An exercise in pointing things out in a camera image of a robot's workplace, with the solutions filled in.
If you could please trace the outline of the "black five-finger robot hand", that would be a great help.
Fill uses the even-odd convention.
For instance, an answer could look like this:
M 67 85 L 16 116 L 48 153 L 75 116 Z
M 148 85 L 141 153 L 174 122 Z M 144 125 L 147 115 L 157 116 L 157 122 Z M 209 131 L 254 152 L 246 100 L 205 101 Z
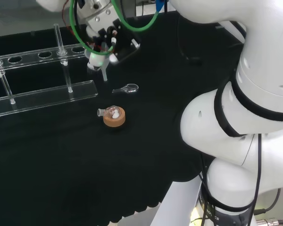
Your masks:
M 117 64 L 133 55 L 141 45 L 139 38 L 122 25 L 114 7 L 109 4 L 86 18 L 86 32 L 92 38 L 90 48 L 96 52 L 108 52 L 107 55 L 86 52 L 89 59 L 87 66 L 97 71 L 105 63 Z

